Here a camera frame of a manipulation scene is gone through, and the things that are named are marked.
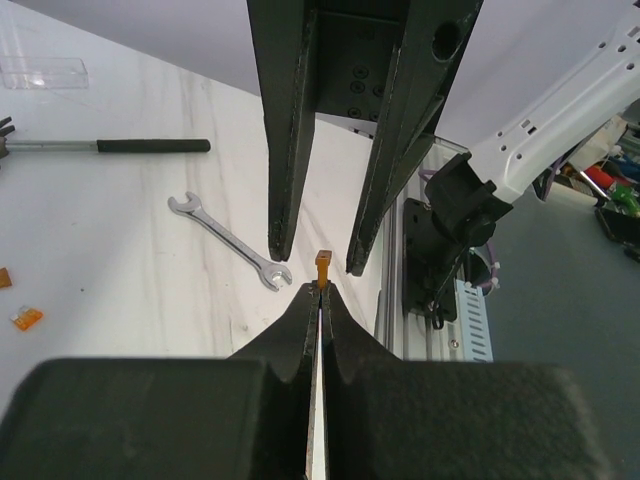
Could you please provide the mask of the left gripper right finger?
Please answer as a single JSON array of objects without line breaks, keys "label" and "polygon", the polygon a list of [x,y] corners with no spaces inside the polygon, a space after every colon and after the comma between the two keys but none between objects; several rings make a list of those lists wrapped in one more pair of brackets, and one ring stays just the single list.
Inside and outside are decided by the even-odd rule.
[{"label": "left gripper right finger", "polygon": [[591,409],[556,365],[407,361],[322,294],[333,479],[613,479]]}]

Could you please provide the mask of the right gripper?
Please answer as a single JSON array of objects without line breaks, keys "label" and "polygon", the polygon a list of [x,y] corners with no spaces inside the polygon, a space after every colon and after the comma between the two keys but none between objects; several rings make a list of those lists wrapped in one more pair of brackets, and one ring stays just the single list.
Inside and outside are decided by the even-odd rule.
[{"label": "right gripper", "polygon": [[247,6],[268,145],[271,259],[291,255],[317,113],[356,135],[374,136],[346,256],[346,272],[361,276],[385,213],[433,144],[482,3]]}]

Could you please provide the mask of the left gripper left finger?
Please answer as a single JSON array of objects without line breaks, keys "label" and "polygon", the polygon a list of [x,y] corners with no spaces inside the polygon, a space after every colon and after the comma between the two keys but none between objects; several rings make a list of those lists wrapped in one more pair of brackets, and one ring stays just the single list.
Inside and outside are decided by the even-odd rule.
[{"label": "left gripper left finger", "polygon": [[320,292],[228,358],[58,358],[1,422],[5,479],[301,479]]}]

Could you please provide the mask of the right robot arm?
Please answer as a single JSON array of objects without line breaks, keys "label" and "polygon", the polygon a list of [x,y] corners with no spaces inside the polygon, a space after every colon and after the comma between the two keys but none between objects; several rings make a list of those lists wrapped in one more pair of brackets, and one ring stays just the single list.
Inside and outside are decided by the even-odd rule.
[{"label": "right robot arm", "polygon": [[449,244],[471,246],[534,178],[639,96],[639,5],[528,2],[251,1],[269,152],[268,245],[289,258],[315,116],[375,125],[346,270],[361,275],[381,221],[433,145],[453,87],[466,154],[427,193]]}]

